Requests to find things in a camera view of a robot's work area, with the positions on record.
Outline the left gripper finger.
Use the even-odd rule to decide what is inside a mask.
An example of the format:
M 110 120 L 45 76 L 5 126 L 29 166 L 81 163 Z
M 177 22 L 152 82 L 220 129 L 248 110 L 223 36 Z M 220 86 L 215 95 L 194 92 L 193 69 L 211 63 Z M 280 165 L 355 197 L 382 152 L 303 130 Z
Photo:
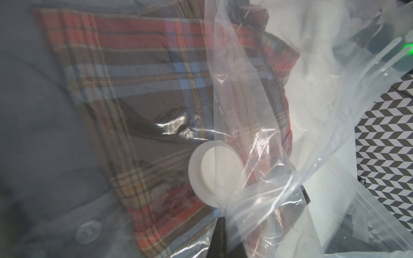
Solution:
M 225 218 L 217 219 L 216 227 L 211 238 L 206 258 L 227 257 L 227 234 L 225 232 Z

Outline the clear plastic vacuum bag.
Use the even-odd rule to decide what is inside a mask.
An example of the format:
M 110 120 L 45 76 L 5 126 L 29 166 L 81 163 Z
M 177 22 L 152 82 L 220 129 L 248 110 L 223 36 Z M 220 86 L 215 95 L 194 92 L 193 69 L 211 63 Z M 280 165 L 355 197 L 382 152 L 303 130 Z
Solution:
M 410 258 L 305 181 L 413 67 L 385 1 L 2 1 L 1 256 Z

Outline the plaid flannel shirt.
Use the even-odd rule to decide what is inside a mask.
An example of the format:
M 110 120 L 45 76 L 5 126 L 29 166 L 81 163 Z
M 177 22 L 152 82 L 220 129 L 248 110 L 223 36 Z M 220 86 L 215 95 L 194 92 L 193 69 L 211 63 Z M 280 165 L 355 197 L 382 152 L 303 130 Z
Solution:
M 305 200 L 279 198 L 294 170 L 284 86 L 299 54 L 266 31 L 266 9 L 167 1 L 130 14 L 32 11 L 146 257 L 206 258 L 220 217 L 227 251 L 275 251 Z M 246 181 L 223 207 L 203 203 L 189 181 L 190 157 L 207 141 L 244 163 Z

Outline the white shirt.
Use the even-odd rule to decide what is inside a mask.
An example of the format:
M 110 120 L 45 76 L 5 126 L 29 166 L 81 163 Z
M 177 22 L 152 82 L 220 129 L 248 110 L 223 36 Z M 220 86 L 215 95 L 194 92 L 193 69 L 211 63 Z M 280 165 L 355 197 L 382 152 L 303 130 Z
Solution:
M 390 69 L 400 39 L 379 36 L 386 1 L 264 1 L 268 30 L 298 51 L 287 82 L 293 133 L 318 135 L 340 116 L 353 125 L 362 91 Z

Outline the white vacuum bag valve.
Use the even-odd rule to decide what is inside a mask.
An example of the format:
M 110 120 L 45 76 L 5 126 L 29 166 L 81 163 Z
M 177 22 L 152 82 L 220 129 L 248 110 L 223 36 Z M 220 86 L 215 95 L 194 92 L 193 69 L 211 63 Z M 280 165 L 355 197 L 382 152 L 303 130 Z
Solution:
M 196 196 L 215 208 L 223 207 L 246 181 L 241 157 L 222 141 L 207 141 L 194 150 L 188 176 Z

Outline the dark grey folded garment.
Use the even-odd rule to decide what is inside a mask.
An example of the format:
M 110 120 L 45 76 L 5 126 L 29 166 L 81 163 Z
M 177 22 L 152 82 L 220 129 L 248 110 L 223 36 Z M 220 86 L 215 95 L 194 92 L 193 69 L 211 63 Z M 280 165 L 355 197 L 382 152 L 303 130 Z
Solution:
M 124 10 L 132 1 L 1 2 L 1 257 L 139 258 L 33 6 Z

